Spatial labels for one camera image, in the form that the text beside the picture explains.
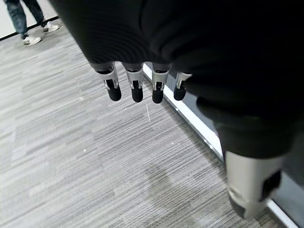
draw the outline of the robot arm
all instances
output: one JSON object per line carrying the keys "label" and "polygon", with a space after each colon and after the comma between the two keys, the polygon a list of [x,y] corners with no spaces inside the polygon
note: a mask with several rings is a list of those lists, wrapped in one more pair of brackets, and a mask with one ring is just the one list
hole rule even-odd
{"label": "robot arm", "polygon": [[195,0],[50,0],[109,96],[121,93],[113,65],[143,98],[142,62],[153,62],[153,101],[171,65],[174,97],[185,90],[214,121],[228,192],[243,218],[259,213],[280,184],[282,164],[304,111],[303,3]]}

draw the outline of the black fingertip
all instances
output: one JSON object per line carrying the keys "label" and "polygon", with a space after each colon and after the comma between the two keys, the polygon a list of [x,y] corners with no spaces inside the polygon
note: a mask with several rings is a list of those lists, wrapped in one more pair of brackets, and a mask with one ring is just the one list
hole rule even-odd
{"label": "black fingertip", "polygon": [[141,102],[143,100],[143,88],[131,89],[132,98],[135,102]]}
{"label": "black fingertip", "polygon": [[178,89],[177,87],[175,87],[173,95],[175,100],[181,101],[182,99],[184,99],[186,95],[186,89],[184,88]]}
{"label": "black fingertip", "polygon": [[122,98],[122,92],[120,91],[120,87],[118,86],[117,89],[111,88],[108,90],[109,97],[112,101],[119,101]]}
{"label": "black fingertip", "polygon": [[152,100],[154,103],[159,104],[163,99],[163,91],[162,90],[153,90],[152,91]]}

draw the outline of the shoe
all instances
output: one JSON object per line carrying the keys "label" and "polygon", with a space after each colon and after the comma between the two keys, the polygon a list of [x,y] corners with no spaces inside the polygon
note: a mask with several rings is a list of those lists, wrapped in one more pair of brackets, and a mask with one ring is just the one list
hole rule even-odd
{"label": "shoe", "polygon": [[53,32],[58,30],[60,27],[59,25],[53,25],[50,21],[46,24],[46,26],[43,28],[43,32]]}
{"label": "shoe", "polygon": [[39,43],[41,40],[41,37],[25,37],[25,39],[23,40],[23,44],[31,46]]}

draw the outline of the white wall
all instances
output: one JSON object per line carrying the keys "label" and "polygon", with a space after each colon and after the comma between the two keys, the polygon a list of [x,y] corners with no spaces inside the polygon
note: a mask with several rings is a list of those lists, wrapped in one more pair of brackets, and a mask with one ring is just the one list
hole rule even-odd
{"label": "white wall", "polygon": [[[36,24],[36,21],[33,15],[30,13],[29,9],[25,6],[23,1],[20,2],[23,6],[25,15],[27,16],[28,27]],[[47,0],[37,0],[37,2],[39,3],[44,13],[45,19],[49,19],[57,16],[57,13],[55,12],[53,7]],[[3,0],[0,0],[0,38],[12,34],[14,32],[16,32],[16,30],[13,26],[13,23],[11,22],[9,13],[6,9],[6,4],[4,3]]]}

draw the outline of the gray carpet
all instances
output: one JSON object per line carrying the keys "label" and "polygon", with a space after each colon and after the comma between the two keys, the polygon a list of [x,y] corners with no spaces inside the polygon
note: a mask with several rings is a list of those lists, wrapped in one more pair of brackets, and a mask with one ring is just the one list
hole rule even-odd
{"label": "gray carpet", "polygon": [[120,63],[111,101],[64,26],[0,57],[2,228],[278,227],[234,213],[222,164],[148,82],[133,102]]}

